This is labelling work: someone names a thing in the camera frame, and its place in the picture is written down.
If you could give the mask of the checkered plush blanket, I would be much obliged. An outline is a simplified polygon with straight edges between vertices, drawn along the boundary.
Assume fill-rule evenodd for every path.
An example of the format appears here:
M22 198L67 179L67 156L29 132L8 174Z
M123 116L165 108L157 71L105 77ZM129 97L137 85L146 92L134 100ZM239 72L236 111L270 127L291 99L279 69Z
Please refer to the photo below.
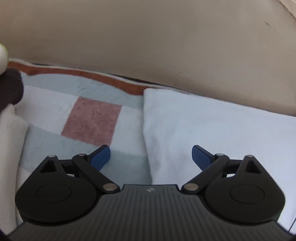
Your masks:
M138 84L105 74L13 61L24 94L17 112L29 123L20 166L28 173L48 154L68 159L102 145L111 158L102 173L120 186L152 184L146 149L144 91Z

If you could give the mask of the folded dark brown garment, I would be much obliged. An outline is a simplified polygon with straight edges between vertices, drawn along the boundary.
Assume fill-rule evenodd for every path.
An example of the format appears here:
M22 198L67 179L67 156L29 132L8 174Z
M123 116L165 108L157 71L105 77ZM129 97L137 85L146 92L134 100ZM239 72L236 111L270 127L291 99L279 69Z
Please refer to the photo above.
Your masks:
M15 68L8 68L0 80L0 111L9 104L17 104L23 98L24 86L21 73Z

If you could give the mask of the white t-shirt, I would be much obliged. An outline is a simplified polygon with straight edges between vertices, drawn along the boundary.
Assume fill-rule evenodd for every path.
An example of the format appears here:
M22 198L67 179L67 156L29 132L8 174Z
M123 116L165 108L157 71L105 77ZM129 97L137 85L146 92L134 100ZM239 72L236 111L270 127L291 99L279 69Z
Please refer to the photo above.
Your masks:
M200 173L194 145L231 159L255 156L285 194L279 223L295 232L295 117L150 88L143 132L155 185L182 186Z

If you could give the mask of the folded cream garment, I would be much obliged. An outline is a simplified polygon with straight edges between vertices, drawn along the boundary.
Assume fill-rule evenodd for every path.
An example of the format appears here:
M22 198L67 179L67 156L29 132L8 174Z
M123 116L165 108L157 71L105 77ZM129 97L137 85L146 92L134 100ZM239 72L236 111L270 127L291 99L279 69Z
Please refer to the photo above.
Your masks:
M16 228L16 175L29 124L9 104L1 112L1 230Z

